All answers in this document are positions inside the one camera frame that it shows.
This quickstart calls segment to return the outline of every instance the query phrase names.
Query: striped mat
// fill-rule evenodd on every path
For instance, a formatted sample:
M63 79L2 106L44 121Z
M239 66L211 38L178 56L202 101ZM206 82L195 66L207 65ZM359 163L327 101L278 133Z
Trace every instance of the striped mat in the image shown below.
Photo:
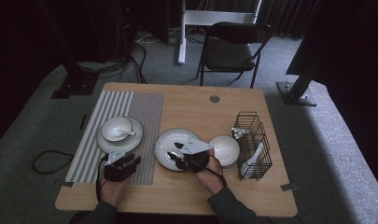
M142 161L130 184L151 185L156 163L154 144L160 132L162 103L163 93L102 91L65 181L95 182L99 160L105 154L96 144L96 134L108 119L125 116L138 120L144 130L141 143L133 150L135 157L141 156Z

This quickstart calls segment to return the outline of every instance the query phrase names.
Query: metal stand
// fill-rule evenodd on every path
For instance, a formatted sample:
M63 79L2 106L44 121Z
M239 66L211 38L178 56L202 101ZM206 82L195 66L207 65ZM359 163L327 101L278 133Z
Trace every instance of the metal stand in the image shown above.
M299 97L296 97L294 94L292 94L292 90L294 90L292 87L295 84L296 83L294 82L276 82L276 85L284 99L285 104L317 106L317 103L313 99L313 96L309 90L306 90L306 92Z
M67 72L67 77L61 88L52 94L51 99L67 99L71 94L91 95L99 74L87 73L78 66L58 22L52 17L43 0L37 0L37 3L40 5L49 23L49 27L53 33L52 39L55 41L56 51L61 57L63 67Z

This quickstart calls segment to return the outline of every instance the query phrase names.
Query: black wire basket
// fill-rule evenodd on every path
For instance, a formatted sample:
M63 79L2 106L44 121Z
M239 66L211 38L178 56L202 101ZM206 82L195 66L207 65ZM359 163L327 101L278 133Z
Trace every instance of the black wire basket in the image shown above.
M270 145L264 127L259 121L259 116L256 112L240 112L231 132L240 147L237 161L240 179L256 178L260 180L273 163L270 156ZM252 157L257 157L257 159L248 162Z

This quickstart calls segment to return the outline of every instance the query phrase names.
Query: white saucer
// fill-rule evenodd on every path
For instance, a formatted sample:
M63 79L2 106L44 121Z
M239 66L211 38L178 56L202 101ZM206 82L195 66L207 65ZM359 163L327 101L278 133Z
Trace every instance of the white saucer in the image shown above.
M175 154L178 158L183 158L183 153L175 146L175 143L185 144L189 138L200 140L197 134L187 129L170 129L162 133L155 145L154 152L157 161L169 170L182 171L176 167L175 161L171 160L167 152Z
M127 119L129 119L133 123L133 131L136 132L136 135L128 136L127 138L118 142L109 142L102 137L101 128L98 130L98 134L96 134L96 143L102 151L104 151L105 153L110 153L114 150L118 150L127 153L139 145L143 137L142 125L136 119Z

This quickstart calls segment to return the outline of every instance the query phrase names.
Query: person's left hand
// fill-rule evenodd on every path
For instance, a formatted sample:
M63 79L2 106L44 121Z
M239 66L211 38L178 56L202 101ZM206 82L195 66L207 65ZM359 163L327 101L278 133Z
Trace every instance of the person's left hand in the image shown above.
M112 182L106 180L104 176L104 170L101 172L101 200L105 203L118 207L121 201L123 191L127 183L130 181L131 175L121 182Z
M208 153L210 155L210 160L206 167L214 171L216 174L221 175L221 166L218 160L215 158L215 150L213 148L209 149ZM223 182L220 180L220 178L207 170L200 171L199 173L194 174L194 176L197 178L198 182L200 182L200 184L213 195L217 194L224 188Z

